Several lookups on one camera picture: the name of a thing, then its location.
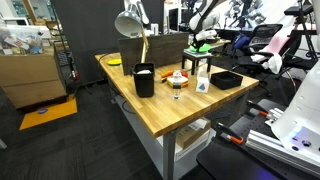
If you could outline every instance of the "carpet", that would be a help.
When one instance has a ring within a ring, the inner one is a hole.
[[[77,113],[76,98],[74,98],[73,95],[69,95],[65,103],[39,108],[38,111],[25,114],[19,130],[37,126],[75,113]]]

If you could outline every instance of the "gray partition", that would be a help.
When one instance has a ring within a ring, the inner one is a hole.
[[[152,23],[163,29],[164,0],[142,0]],[[68,39],[82,85],[102,79],[95,54],[118,52],[123,38],[114,20],[124,10],[123,0],[52,0]]]

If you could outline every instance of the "floor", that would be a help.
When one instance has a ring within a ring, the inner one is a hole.
[[[232,63],[217,58],[213,64],[230,69]],[[269,77],[267,81],[272,97],[257,87],[250,92],[250,100],[290,101],[293,93],[288,80]],[[0,138],[8,145],[0,149],[1,180],[162,179],[118,105],[111,103],[107,83],[88,89],[91,94],[85,88],[76,94],[77,114],[23,131],[18,129],[24,113],[15,110],[0,91]],[[213,125],[216,121],[231,125],[230,111],[227,104],[207,118]],[[212,177],[196,167],[181,179]]]

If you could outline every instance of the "clutter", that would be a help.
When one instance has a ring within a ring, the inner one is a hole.
[[[0,55],[42,54],[42,39],[36,29],[0,27]]]

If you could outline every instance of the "black box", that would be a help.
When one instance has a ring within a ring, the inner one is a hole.
[[[242,82],[242,76],[232,73],[230,71],[223,71],[219,73],[211,74],[210,83],[225,90],[236,86],[240,86]]]

